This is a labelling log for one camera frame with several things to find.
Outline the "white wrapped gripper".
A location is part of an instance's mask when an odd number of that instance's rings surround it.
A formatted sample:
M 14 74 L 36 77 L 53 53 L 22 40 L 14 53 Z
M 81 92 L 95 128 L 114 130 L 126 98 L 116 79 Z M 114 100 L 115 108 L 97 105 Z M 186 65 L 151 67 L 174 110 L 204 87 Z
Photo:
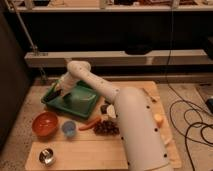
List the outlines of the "white wrapped gripper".
M 75 79 L 70 73 L 65 73 L 60 77 L 57 83 L 57 89 L 61 91 L 62 96 L 66 96 L 76 85 Z

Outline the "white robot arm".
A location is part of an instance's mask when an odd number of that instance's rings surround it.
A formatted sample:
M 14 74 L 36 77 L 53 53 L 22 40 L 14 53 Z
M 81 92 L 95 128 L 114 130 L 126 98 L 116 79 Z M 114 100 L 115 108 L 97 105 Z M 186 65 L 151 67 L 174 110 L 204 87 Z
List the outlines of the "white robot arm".
M 84 81 L 114 106 L 129 171 L 174 171 L 142 89 L 118 87 L 93 74 L 86 61 L 70 61 L 59 79 L 62 94 Z

